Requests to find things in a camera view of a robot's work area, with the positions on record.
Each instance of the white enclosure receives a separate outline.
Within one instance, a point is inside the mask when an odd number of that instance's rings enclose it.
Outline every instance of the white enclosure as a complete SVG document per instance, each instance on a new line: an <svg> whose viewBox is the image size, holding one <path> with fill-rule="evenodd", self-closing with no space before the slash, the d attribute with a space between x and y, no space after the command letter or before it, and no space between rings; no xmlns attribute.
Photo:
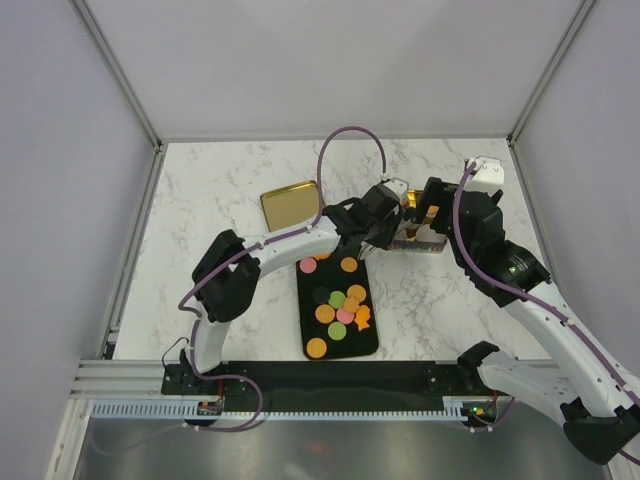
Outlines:
<svg viewBox="0 0 640 480"><path fill-rule="evenodd" d="M578 0L89 0L162 138L506 136Z"/></svg>
<svg viewBox="0 0 640 480"><path fill-rule="evenodd" d="M78 361L122 313L171 141L345 124L507 138L554 278L639 373L638 18L636 0L11 2L0 428L15 433L2 477L44 475Z"/></svg>

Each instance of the white marble surface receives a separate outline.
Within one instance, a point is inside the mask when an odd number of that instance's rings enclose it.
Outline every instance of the white marble surface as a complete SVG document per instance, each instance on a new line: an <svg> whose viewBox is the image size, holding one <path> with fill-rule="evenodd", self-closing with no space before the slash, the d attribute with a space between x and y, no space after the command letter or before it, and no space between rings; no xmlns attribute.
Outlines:
<svg viewBox="0 0 640 480"><path fill-rule="evenodd" d="M506 171L501 207L510 239L539 256L520 184L506 142L395 140L383 142L389 173L420 189L429 176L457 182L462 162L487 155ZM231 142L169 146L115 356L158 359L194 318L176 305L192 286L191 272L215 236L266 232L260 194L315 178L320 141ZM337 140L323 168L325 200L364 194L377 181L380 158L369 140ZM520 358L548 358L533 337L477 292L455 265L450 248L440 255L374 252L367 258L380 335L378 352L363 359L455 359L480 340ZM175 358L177 351L169 358ZM263 279L253 304L233 322L227 360L304 360L293 266Z"/></svg>

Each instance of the pink disc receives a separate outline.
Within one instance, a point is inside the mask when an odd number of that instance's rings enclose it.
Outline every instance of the pink disc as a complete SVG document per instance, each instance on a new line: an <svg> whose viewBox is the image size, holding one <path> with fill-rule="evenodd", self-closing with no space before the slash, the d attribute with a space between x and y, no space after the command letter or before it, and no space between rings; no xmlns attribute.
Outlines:
<svg viewBox="0 0 640 480"><path fill-rule="evenodd" d="M316 268L318 268L318 262L316 262L315 259L311 257L305 258L304 260L300 261L300 270L302 270L304 273L313 273L316 271Z"/></svg>
<svg viewBox="0 0 640 480"><path fill-rule="evenodd" d="M355 315L353 313L347 312L344 308L339 308L338 312L336 313L336 318L338 319L338 321L344 323L345 325L353 322L354 316Z"/></svg>

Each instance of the colored disc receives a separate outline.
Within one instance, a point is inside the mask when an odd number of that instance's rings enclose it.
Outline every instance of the colored disc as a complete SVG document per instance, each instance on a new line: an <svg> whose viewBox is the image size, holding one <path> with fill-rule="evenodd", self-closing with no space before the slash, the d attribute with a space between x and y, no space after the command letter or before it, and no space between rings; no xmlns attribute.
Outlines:
<svg viewBox="0 0 640 480"><path fill-rule="evenodd" d="M351 297L347 297L342 304L342 308L344 308L349 313L356 313L359 306L360 303L355 298Z"/></svg>
<svg viewBox="0 0 640 480"><path fill-rule="evenodd" d="M311 257L300 260L300 270L304 273L313 273L318 268L318 263Z"/></svg>
<svg viewBox="0 0 640 480"><path fill-rule="evenodd" d="M319 305L327 303L331 297L331 292L327 287L318 287L313 290L313 301Z"/></svg>
<svg viewBox="0 0 640 480"><path fill-rule="evenodd" d="M322 358L327 353L327 342L321 338L312 338L307 342L307 354L311 358Z"/></svg>
<svg viewBox="0 0 640 480"><path fill-rule="evenodd" d="M336 318L338 319L338 321L340 323L344 323L345 325L353 322L353 317L355 317L355 315L351 312L347 312L344 308L340 308L336 312Z"/></svg>
<svg viewBox="0 0 640 480"><path fill-rule="evenodd" d="M345 298L347 297L345 297L344 293L342 292L339 292L337 290L335 292L331 292L331 296L329 297L329 305L337 310L342 306Z"/></svg>
<svg viewBox="0 0 640 480"><path fill-rule="evenodd" d="M351 285L347 290L347 297L355 298L362 303L367 298L367 291L362 285Z"/></svg>
<svg viewBox="0 0 640 480"><path fill-rule="evenodd" d="M339 341L346 336L347 327L345 327L344 324L340 322L333 322L331 325L329 325L329 338L331 338L332 340Z"/></svg>
<svg viewBox="0 0 640 480"><path fill-rule="evenodd" d="M340 262L340 266L347 273L353 273L358 269L358 261L353 257L345 257Z"/></svg>
<svg viewBox="0 0 640 480"><path fill-rule="evenodd" d="M316 318L320 323L331 323L336 317L336 312L330 305L320 305L316 308Z"/></svg>

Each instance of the orange disc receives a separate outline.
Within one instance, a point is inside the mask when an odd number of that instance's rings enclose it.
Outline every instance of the orange disc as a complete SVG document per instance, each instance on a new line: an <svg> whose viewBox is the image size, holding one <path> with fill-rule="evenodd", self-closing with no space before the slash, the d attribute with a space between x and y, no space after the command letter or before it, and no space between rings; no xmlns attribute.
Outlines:
<svg viewBox="0 0 640 480"><path fill-rule="evenodd" d="M356 313L358 311L358 307L360 306L360 302L358 302L355 298L347 297L342 304L342 308L344 308L349 313Z"/></svg>
<svg viewBox="0 0 640 480"><path fill-rule="evenodd" d="M367 298L367 291L361 285L351 285L347 290L347 297L355 298L362 303Z"/></svg>
<svg viewBox="0 0 640 480"><path fill-rule="evenodd" d="M307 354L311 358L322 358L327 353L327 342L315 337L307 342Z"/></svg>
<svg viewBox="0 0 640 480"><path fill-rule="evenodd" d="M340 266L347 273L353 273L358 269L358 261L353 257L345 257L340 262Z"/></svg>
<svg viewBox="0 0 640 480"><path fill-rule="evenodd" d="M331 305L320 305L316 308L316 318L320 323L331 323L336 318L336 311Z"/></svg>

